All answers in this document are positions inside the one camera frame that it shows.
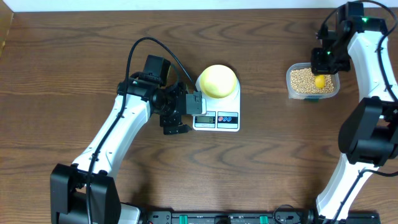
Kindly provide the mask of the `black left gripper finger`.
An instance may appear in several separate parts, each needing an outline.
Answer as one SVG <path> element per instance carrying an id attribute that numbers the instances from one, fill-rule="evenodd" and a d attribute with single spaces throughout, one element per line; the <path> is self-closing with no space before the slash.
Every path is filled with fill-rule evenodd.
<path id="1" fill-rule="evenodd" d="M 199 115 L 206 113 L 206 100 L 202 96 L 201 91 L 185 95 L 186 114 Z"/>
<path id="2" fill-rule="evenodd" d="M 183 134 L 191 130 L 191 127 L 187 124 L 180 126 L 166 126 L 164 127 L 164 135 Z"/>

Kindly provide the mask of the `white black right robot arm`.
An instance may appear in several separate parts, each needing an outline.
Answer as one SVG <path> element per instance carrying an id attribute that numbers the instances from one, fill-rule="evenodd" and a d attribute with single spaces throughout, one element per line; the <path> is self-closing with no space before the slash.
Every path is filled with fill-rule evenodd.
<path id="1" fill-rule="evenodd" d="M 397 157 L 397 82 L 387 49 L 394 29 L 384 19 L 364 14 L 363 1 L 334 9 L 335 29 L 324 22 L 314 48 L 315 75 L 355 69 L 359 103 L 340 128 L 340 158 L 329 183 L 316 198 L 312 223 L 351 221 L 348 212 L 361 187 L 389 159 Z"/>

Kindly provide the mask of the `yellow plastic scoop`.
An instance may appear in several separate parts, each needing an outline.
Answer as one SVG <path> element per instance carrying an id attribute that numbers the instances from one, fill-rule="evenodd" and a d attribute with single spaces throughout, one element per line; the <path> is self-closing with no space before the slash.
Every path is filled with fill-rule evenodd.
<path id="1" fill-rule="evenodd" d="M 324 75 L 317 75 L 314 79 L 315 87 L 318 89 L 322 89 L 325 87 L 325 76 Z"/>

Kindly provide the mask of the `yellow plastic bowl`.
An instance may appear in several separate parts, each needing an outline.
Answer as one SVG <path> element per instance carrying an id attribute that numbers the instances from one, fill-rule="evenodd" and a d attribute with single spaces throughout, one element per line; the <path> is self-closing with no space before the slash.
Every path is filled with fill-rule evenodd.
<path id="1" fill-rule="evenodd" d="M 238 79 L 235 73 L 225 65 L 212 65 L 199 76 L 201 91 L 215 99 L 226 98 L 235 90 Z"/>

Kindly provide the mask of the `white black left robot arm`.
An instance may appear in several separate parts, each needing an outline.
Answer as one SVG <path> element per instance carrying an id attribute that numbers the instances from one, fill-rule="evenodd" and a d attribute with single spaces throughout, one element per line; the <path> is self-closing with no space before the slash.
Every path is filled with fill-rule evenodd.
<path id="1" fill-rule="evenodd" d="M 71 165 L 57 164 L 50 175 L 52 223 L 145 223 L 144 212 L 121 203 L 115 179 L 136 134 L 152 114 L 164 134 L 191 130 L 186 114 L 205 114 L 206 100 L 184 83 L 166 86 L 166 75 L 136 72 L 118 85 L 113 109 L 90 145 Z"/>

